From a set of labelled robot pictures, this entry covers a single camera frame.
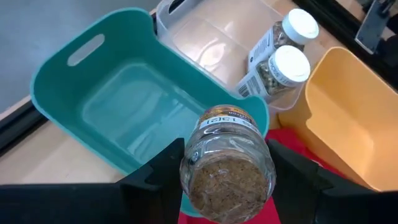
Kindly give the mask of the grey metal bracket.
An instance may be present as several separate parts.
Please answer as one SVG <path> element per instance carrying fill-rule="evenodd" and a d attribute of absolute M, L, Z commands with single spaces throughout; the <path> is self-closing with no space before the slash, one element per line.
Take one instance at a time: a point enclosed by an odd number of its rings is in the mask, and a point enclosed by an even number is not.
<path fill-rule="evenodd" d="M 367 13 L 354 38 L 367 53 L 373 55 L 390 18 L 389 10 L 396 0 L 372 0 L 365 5 Z"/>

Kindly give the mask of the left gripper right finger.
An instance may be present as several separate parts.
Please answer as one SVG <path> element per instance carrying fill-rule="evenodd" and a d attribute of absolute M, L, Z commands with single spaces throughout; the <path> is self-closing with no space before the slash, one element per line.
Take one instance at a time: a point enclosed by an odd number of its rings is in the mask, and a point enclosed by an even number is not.
<path fill-rule="evenodd" d="M 318 196 L 333 184 L 319 176 L 322 168 L 305 156 L 270 139 L 267 146 L 276 171 L 272 194 L 282 224 L 313 224 Z"/>

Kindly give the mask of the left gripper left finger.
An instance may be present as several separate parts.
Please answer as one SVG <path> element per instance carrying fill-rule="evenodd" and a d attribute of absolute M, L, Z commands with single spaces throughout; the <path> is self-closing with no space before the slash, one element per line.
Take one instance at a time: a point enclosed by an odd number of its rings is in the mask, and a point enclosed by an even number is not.
<path fill-rule="evenodd" d="M 184 139 L 177 138 L 119 181 L 129 224 L 178 223 L 182 201 L 179 169 L 184 149 Z"/>

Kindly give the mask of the yellow plastic bin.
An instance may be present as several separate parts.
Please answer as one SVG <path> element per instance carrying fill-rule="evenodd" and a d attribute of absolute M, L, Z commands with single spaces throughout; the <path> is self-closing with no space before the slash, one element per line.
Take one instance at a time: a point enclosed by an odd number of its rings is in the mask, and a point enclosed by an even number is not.
<path fill-rule="evenodd" d="M 347 178 L 398 190 L 398 93 L 349 50 L 326 52 L 279 121 Z"/>

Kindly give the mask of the red cloth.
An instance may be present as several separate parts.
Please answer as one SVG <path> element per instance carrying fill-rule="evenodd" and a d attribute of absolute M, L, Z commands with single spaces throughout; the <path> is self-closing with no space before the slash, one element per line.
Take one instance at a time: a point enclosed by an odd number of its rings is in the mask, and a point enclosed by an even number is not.
<path fill-rule="evenodd" d="M 271 129 L 268 131 L 265 140 L 274 139 L 296 153 L 306 157 L 307 159 L 313 160 L 319 166 L 328 169 L 332 173 L 335 173 L 341 177 L 345 177 L 341 172 L 335 169 L 333 166 L 320 159 L 314 153 L 312 153 L 307 145 L 296 135 L 293 129 L 290 128 L 279 128 Z M 179 214 L 178 224 L 217 224 L 209 221 L 206 218 L 197 218 L 188 216 L 182 212 Z M 243 224 L 281 224 L 279 215 L 277 213 L 274 201 L 270 198 L 264 205 L 261 212 L 253 219 L 244 222 Z"/>

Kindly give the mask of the white-lid spice jar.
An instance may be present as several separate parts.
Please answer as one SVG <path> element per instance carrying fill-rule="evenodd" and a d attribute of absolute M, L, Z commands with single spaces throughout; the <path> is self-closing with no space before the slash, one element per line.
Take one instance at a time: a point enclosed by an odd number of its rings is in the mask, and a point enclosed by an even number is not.
<path fill-rule="evenodd" d="M 271 103 L 302 86 L 310 71 L 310 62 L 302 51 L 283 45 L 250 69 L 236 91 L 243 97 L 260 96 Z"/>
<path fill-rule="evenodd" d="M 299 8 L 290 10 L 281 21 L 274 22 L 249 52 L 248 71 L 283 45 L 291 45 L 303 52 L 305 45 L 318 35 L 319 27 L 311 14 Z"/>

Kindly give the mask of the teal plastic bin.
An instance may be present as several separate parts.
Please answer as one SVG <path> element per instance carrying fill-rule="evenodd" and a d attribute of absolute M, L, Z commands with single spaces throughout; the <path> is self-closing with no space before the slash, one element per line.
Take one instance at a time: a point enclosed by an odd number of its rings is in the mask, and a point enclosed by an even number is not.
<path fill-rule="evenodd" d="M 262 98 L 230 94 L 159 42 L 151 16 L 138 8 L 104 16 L 51 56 L 30 95 L 44 116 L 124 177 L 177 138 L 186 147 L 198 119 L 217 105 L 249 113 L 263 138 L 269 129 Z M 49 185 L 40 198 L 61 220 L 129 223 L 119 181 Z M 180 212 L 201 215 L 183 189 Z"/>

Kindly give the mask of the brown spice glass jar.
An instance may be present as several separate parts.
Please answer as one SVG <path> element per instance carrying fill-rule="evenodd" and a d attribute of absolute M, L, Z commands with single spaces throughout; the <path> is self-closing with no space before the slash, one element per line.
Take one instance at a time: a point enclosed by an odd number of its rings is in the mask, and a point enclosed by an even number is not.
<path fill-rule="evenodd" d="M 180 164 L 182 189 L 195 210 L 220 224 L 254 218 L 275 186 L 275 167 L 254 118 L 217 105 L 198 119 Z"/>

